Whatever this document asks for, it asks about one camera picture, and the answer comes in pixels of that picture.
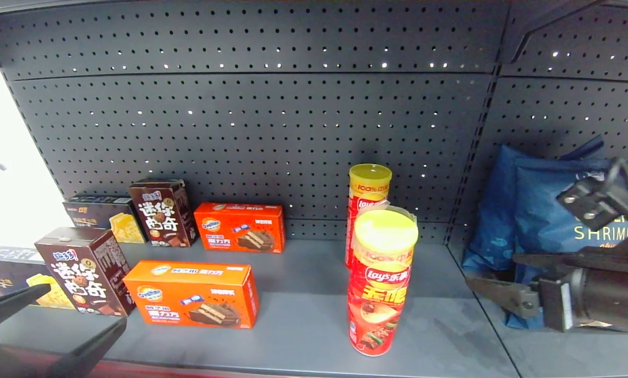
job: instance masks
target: white wall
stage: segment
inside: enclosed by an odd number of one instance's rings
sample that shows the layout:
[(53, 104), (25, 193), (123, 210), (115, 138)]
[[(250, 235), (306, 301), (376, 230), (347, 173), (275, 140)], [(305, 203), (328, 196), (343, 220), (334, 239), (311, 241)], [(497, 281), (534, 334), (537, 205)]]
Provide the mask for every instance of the white wall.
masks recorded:
[(72, 225), (1, 71), (0, 163), (0, 246), (33, 247), (55, 227)]

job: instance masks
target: snack box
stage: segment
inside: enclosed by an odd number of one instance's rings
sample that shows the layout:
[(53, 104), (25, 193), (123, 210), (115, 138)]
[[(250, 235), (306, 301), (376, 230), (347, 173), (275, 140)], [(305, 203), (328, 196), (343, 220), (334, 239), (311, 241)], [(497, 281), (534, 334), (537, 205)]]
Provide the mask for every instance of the snack box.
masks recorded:
[(204, 248), (280, 254), (286, 243), (279, 205), (203, 203), (195, 210)]
[(258, 312), (249, 265), (140, 261), (124, 278), (146, 323), (253, 328)]
[(0, 297), (42, 283), (50, 284), (50, 291), (33, 305), (56, 309), (76, 308), (50, 275), (36, 249), (0, 246)]
[(141, 180), (129, 192), (151, 244), (190, 247), (197, 239), (184, 180)]
[(130, 197), (74, 196), (62, 204), (76, 227), (110, 229), (119, 243), (147, 240)]
[(134, 309), (122, 282), (130, 266), (111, 230), (60, 227), (35, 246), (77, 311), (127, 316)]

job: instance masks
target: orange box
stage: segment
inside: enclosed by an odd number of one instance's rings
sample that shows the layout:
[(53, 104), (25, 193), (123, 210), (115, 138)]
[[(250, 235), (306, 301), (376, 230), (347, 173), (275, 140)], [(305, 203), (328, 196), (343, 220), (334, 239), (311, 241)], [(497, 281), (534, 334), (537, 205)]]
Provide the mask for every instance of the orange box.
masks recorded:
[(140, 261), (123, 278), (146, 323), (253, 328), (258, 292), (250, 265)]
[(286, 243), (279, 205), (203, 203), (194, 213), (205, 249), (280, 254)]

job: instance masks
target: blue bag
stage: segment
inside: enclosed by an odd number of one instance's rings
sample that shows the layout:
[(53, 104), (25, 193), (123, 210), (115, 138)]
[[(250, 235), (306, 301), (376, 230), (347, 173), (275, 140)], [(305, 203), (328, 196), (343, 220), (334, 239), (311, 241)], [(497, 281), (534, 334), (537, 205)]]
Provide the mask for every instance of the blue bag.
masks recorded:
[[(516, 253), (568, 253), (585, 246), (613, 247), (628, 237), (628, 220), (623, 217), (598, 232), (583, 225), (556, 197), (573, 182), (588, 176), (603, 180), (611, 160), (549, 161), (515, 160)], [(517, 264), (515, 282), (528, 284), (543, 270)], [(523, 320), (510, 314), (506, 325), (514, 328), (540, 328), (542, 317)]]
[[(554, 162), (584, 159), (602, 146), (603, 139), (598, 135)], [(532, 158), (508, 146), (501, 146), (479, 204), (475, 236), (465, 250), (462, 265), (467, 270), (499, 271), (509, 270), (514, 266), (512, 254), (515, 251), (515, 160), (519, 158), (552, 161)]]

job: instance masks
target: lay's chip can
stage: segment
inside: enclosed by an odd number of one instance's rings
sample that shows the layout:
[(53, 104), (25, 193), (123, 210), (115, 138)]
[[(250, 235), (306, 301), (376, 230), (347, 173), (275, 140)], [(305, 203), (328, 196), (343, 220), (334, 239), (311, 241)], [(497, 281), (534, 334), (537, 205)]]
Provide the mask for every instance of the lay's chip can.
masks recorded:
[(347, 206), (347, 237), (345, 265), (351, 268), (354, 258), (354, 221), (358, 211), (386, 201), (391, 183), (391, 170), (378, 164), (358, 164), (349, 169), (349, 204)]
[(417, 218), (395, 206), (371, 206), (358, 213), (347, 292), (349, 340), (367, 356), (391, 347), (412, 273)]

